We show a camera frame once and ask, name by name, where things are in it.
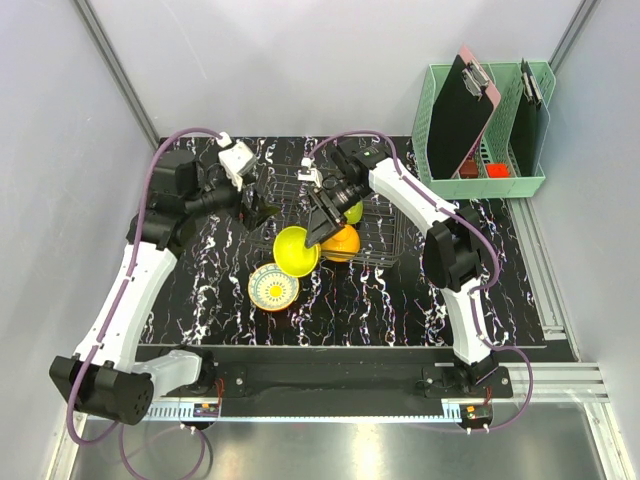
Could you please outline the green striped bowl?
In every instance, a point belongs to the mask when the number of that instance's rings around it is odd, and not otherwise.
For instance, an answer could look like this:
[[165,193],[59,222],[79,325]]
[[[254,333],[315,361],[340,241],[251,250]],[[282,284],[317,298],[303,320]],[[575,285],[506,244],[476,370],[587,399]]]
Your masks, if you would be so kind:
[[298,297],[299,280],[282,271],[276,263],[257,268],[248,280],[248,293],[253,304],[267,312],[288,308]]

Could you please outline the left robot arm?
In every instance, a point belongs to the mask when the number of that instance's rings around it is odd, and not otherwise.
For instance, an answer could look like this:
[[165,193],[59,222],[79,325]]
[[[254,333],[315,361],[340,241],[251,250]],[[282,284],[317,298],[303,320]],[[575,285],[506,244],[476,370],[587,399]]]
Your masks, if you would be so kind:
[[204,184],[196,158],[184,150],[157,156],[142,206],[130,224],[123,264],[91,330],[70,357],[54,358],[49,376],[69,414],[86,413],[135,425],[151,403],[176,389],[196,396],[216,383],[212,355],[174,347],[136,359],[139,338],[166,279],[195,233],[197,219],[226,213],[254,230],[277,208],[261,198],[252,173],[257,159],[243,142],[218,155],[223,176]]

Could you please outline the yellow bowl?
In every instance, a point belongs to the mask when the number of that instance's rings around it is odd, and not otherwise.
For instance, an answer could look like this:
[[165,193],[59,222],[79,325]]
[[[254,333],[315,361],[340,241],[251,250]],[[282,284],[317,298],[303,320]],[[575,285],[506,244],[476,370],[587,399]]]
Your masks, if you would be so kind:
[[309,275],[317,266],[321,247],[305,246],[307,230],[301,226],[282,229],[273,243],[273,256],[277,266],[287,275],[301,278]]

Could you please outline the white green bowl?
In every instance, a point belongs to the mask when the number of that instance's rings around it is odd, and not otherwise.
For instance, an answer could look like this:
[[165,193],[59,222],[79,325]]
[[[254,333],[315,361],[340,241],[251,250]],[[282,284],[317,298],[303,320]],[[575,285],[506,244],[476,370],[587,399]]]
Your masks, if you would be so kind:
[[346,221],[350,225],[355,225],[359,223],[363,217],[364,205],[362,201],[357,202],[355,205],[350,207],[345,213],[344,216]]

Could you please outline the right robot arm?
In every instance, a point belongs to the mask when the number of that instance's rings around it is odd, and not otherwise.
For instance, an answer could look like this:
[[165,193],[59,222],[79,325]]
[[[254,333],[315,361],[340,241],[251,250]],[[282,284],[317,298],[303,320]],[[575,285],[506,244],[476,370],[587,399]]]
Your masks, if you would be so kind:
[[480,318],[483,263],[497,258],[480,231],[478,215],[472,208],[456,208],[419,182],[400,162],[393,145],[351,151],[341,143],[332,160],[341,174],[331,187],[315,167],[313,154],[301,161],[298,178],[311,185],[306,247],[337,234],[346,224],[347,210],[368,195],[385,197],[423,235],[425,276],[445,300],[455,360],[444,384],[466,396],[480,394],[497,369]]

